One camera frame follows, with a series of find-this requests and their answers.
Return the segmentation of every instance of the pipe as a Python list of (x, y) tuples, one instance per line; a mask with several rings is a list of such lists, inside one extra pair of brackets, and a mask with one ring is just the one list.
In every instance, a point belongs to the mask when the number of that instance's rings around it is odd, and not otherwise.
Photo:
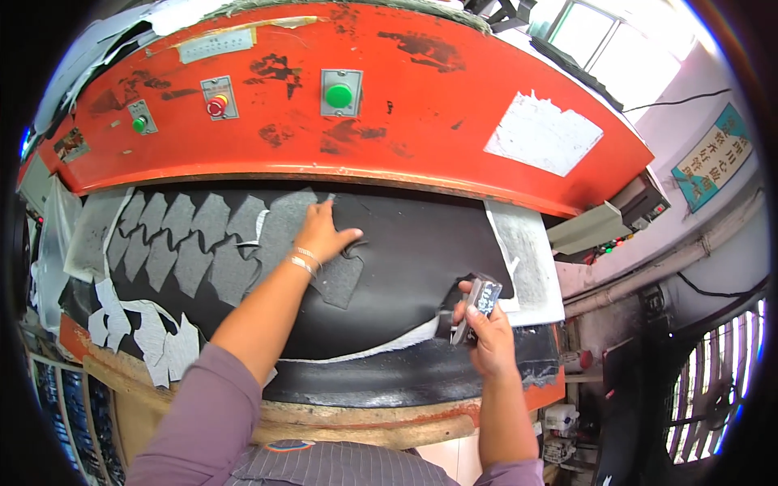
[(693, 243), (655, 260), (632, 274), (621, 277), (607, 288), (594, 290), (594, 294), (578, 296), (572, 302), (565, 303), (565, 318), (579, 316), (592, 310), (606, 307), (624, 299), (643, 287), (664, 280), (670, 275), (687, 268), (697, 260), (707, 257), (716, 248), (723, 245), (748, 222), (764, 204), (762, 189), (757, 191), (743, 204), (729, 213), (710, 231), (704, 233)]

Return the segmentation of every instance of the red emergency stop button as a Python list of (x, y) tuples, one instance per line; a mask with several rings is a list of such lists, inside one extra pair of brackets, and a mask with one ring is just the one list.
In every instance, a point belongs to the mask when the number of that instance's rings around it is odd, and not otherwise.
[(212, 117), (221, 117), (224, 115), (224, 110), (227, 108), (227, 97), (224, 95), (216, 95), (205, 104), (205, 109)]

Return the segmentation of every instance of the silver bracelet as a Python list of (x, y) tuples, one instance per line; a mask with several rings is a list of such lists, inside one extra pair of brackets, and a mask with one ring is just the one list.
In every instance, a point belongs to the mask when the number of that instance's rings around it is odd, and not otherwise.
[(305, 255), (306, 257), (309, 257), (311, 260), (316, 262), (316, 265), (318, 265), (319, 268), (321, 268), (321, 262), (314, 256), (313, 253), (311, 253), (310, 251), (306, 250), (305, 248), (301, 248), (299, 246), (297, 248), (295, 248), (294, 250), (297, 253), (300, 253), (302, 255)]
[(316, 278), (316, 272), (314, 271), (314, 269), (311, 268), (309, 264), (305, 263), (305, 260), (303, 260), (302, 258), (291, 256), (291, 257), (286, 257), (286, 260), (290, 263), (297, 265), (298, 267), (305, 268), (311, 277)]

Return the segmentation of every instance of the striped shirt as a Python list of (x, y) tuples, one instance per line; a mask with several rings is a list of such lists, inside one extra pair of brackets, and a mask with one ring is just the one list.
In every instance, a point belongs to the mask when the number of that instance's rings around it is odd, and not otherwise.
[[(384, 447), (300, 440), (248, 446), (261, 399), (243, 363), (207, 344), (156, 435), (129, 468), (126, 485), (457, 484), (441, 467)], [(542, 468), (540, 460), (498, 463), (475, 484), (543, 485)]]

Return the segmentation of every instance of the window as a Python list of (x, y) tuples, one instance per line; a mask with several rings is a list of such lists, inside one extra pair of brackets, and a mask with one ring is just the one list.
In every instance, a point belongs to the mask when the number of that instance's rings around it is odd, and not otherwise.
[[(694, 29), (663, 0), (541, 0), (521, 28), (569, 54), (626, 108), (657, 100), (694, 47)], [(644, 112), (625, 116), (635, 123)]]
[[(760, 356), (764, 316), (762, 299), (732, 321), (706, 333), (689, 354), (675, 382), (669, 404), (670, 423), (665, 429), (673, 463), (689, 463), (719, 452), (727, 427), (738, 418), (738, 398), (746, 396), (751, 371)], [(734, 406), (721, 418), (707, 416), (706, 405), (713, 394), (727, 389), (729, 403)]]

